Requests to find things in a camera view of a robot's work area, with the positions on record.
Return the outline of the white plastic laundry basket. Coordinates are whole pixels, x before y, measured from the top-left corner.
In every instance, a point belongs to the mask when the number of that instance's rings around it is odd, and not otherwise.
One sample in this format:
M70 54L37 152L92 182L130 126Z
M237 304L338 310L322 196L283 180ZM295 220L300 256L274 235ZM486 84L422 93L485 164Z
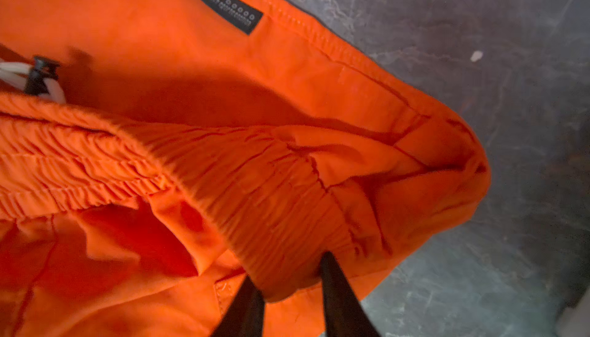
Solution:
M564 309L556 323L556 335L559 337L589 337L590 334L590 291L575 306Z

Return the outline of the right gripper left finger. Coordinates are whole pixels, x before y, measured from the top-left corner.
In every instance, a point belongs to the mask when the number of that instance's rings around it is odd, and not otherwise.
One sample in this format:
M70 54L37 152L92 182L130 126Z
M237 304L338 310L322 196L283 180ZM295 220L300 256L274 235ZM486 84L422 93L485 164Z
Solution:
M247 276L210 337L262 337L265 306L262 293Z

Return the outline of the orange shorts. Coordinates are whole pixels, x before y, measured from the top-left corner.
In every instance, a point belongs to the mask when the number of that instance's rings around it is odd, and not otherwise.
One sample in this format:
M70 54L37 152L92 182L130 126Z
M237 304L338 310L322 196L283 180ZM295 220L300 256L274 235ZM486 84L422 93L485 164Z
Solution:
M324 329L490 186L471 128L285 0L1 0L1 334Z

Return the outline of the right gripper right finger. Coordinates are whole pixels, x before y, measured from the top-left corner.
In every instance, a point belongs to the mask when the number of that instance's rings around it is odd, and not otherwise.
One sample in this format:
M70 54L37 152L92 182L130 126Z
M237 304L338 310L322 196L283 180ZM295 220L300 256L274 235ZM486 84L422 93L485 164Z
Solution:
M380 337L330 252L322 255L321 280L326 336Z

